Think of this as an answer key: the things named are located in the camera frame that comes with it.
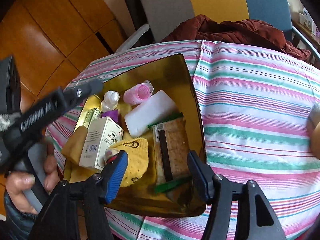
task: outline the metal armrest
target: metal armrest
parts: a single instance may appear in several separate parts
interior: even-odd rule
[[[320,61],[320,54],[316,50],[316,48],[311,44],[311,42],[308,41],[308,39],[301,32],[299,32],[296,27],[292,26],[292,31],[294,35],[297,35],[299,40],[301,40],[303,44],[311,51],[312,55],[316,58],[316,60]]]
[[[129,38],[126,39],[124,43],[116,50],[116,52],[124,52],[130,48],[140,39],[140,37],[149,30],[150,26],[148,24],[142,25],[138,30],[136,30]]]

